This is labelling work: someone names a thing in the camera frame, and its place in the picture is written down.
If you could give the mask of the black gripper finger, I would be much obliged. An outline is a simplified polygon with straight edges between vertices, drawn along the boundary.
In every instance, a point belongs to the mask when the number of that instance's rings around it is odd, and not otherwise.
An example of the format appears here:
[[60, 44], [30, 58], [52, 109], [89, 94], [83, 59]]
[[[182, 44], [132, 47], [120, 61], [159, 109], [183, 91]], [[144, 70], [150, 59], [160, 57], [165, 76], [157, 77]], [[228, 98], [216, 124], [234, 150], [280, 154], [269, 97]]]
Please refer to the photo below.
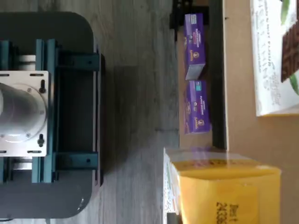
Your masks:
[[166, 215], [167, 224], [180, 224], [180, 216], [176, 213], [167, 213]]

